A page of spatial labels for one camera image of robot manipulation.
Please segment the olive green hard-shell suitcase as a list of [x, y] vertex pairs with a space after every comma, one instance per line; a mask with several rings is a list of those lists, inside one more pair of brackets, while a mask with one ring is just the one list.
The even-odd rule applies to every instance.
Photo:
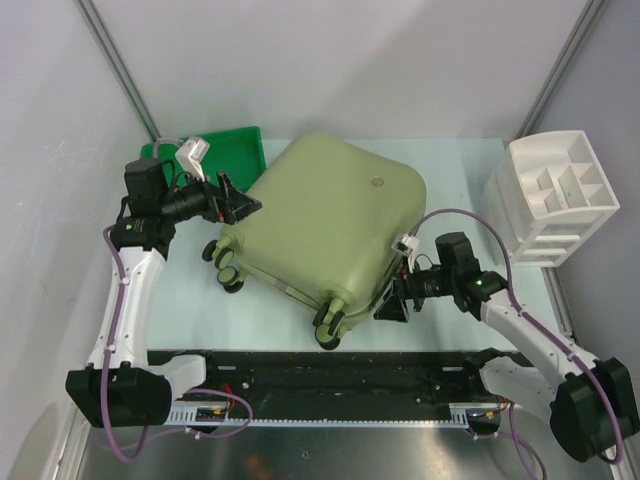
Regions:
[[253, 276], [313, 309], [325, 350], [369, 314], [401, 262], [393, 242], [427, 206], [414, 168], [327, 133], [294, 139], [248, 194], [261, 209], [223, 226], [202, 258], [229, 293]]

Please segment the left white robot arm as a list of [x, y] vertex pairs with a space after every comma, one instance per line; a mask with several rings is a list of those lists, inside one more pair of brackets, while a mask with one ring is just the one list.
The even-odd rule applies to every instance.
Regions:
[[130, 162], [126, 196], [103, 237], [112, 255], [111, 285], [94, 348], [65, 389], [96, 428], [163, 424], [173, 402], [190, 391], [214, 397], [221, 376], [201, 355], [179, 355], [162, 365], [148, 361], [150, 308], [178, 223], [200, 216], [234, 225], [261, 209], [259, 200], [237, 189], [220, 172], [216, 182], [196, 177], [171, 185], [156, 158]]

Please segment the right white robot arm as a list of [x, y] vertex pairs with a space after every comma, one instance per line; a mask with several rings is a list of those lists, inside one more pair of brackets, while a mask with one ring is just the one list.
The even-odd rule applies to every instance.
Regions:
[[481, 268], [464, 233], [439, 236], [439, 261], [426, 270], [416, 261], [418, 245], [409, 234], [393, 241], [403, 259], [375, 319], [406, 322], [426, 299], [450, 297], [460, 311], [500, 333], [530, 363], [520, 367], [495, 349], [480, 352], [461, 376], [469, 399], [484, 401], [496, 394], [514, 401], [547, 422], [557, 443], [579, 462], [638, 434], [630, 374], [619, 360], [601, 360], [535, 319], [516, 302], [507, 279]]

